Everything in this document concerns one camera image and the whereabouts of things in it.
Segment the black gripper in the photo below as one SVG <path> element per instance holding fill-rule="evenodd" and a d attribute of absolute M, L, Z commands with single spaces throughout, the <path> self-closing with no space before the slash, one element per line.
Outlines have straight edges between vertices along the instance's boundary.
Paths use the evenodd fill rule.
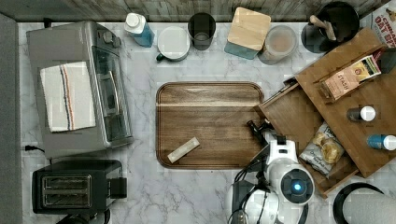
<path fill-rule="evenodd" d="M 268 119 L 265 119 L 263 124 L 261 125 L 261 127 L 258 128 L 255 125 L 255 123 L 253 122 L 253 120 L 249 120 L 247 122 L 247 126 L 251 129 L 251 131 L 253 132 L 254 136 L 258 139 L 258 141 L 261 144 L 261 147 L 267 147 L 268 146 L 268 142 L 266 141 L 266 139 L 265 139 L 265 137 L 264 137 L 264 135 L 262 133 L 262 130 L 267 130 L 267 129 L 273 130 L 274 127 L 273 127 L 272 123 Z"/>

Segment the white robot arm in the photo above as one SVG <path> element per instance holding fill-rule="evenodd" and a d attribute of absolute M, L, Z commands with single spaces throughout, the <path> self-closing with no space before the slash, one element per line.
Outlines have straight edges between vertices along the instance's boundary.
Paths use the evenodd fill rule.
<path fill-rule="evenodd" d="M 270 123 L 247 126 L 262 150 L 244 167 L 226 196 L 227 224 L 305 224 L 315 192 L 311 174 L 298 162 L 296 144 L 279 135 L 266 140 Z"/>

